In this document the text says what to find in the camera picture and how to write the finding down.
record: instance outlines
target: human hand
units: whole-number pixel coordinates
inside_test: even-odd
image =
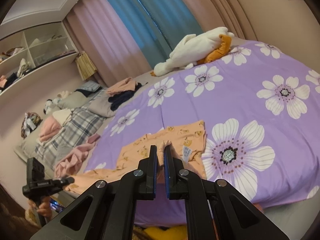
[[[28,200],[28,204],[29,204],[29,208],[31,209],[36,207],[36,204],[31,199]],[[50,208],[50,197],[44,197],[41,200],[41,204],[37,210],[37,213],[41,216],[51,219],[52,210]]]

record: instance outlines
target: plaid blanket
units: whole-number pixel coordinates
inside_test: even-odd
[[[64,126],[64,131],[51,143],[45,147],[40,144],[36,145],[35,152],[39,160],[42,160],[53,170],[55,163],[58,161],[57,157],[59,159],[64,157],[61,156],[61,153],[65,152],[64,149],[83,144],[91,135],[95,134],[105,121],[105,117],[90,112],[88,107],[93,100],[101,97],[105,90],[100,90],[91,98],[89,103],[81,108],[75,108],[72,112],[71,121]]]

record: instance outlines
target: pink curtain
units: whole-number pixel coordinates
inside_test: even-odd
[[[107,0],[79,0],[63,22],[108,86],[152,70]]]
[[[227,27],[237,37],[257,40],[237,0],[183,0],[204,31]]]

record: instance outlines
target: purple flowered duvet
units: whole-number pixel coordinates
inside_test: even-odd
[[[163,127],[204,120],[208,180],[224,178],[263,207],[313,197],[320,186],[320,75],[257,41],[173,74],[119,109],[86,170],[115,168],[121,147]],[[138,203],[136,223],[185,223],[183,201]]]

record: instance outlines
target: clothing tag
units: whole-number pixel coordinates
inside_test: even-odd
[[[183,159],[183,161],[188,162],[189,156],[190,156],[191,153],[192,153],[192,149],[190,149],[187,146],[183,146],[183,148],[182,148],[182,159]]]

